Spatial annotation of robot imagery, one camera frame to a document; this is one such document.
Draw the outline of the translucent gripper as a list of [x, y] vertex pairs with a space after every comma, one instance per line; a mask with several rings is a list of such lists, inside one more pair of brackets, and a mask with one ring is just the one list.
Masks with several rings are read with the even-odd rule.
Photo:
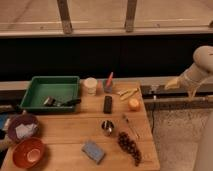
[[178, 78], [170, 80], [166, 85], [165, 89], [177, 89], [179, 85], [184, 87], [188, 93], [188, 100], [192, 101], [196, 95], [197, 89], [200, 87], [202, 77], [200, 75], [182, 73]]

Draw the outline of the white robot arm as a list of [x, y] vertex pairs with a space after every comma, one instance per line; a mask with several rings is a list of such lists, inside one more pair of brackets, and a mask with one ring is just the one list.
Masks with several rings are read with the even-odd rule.
[[213, 46], [200, 46], [193, 53], [193, 63], [179, 76], [169, 80], [165, 90], [184, 88], [192, 100], [198, 88], [213, 76]]

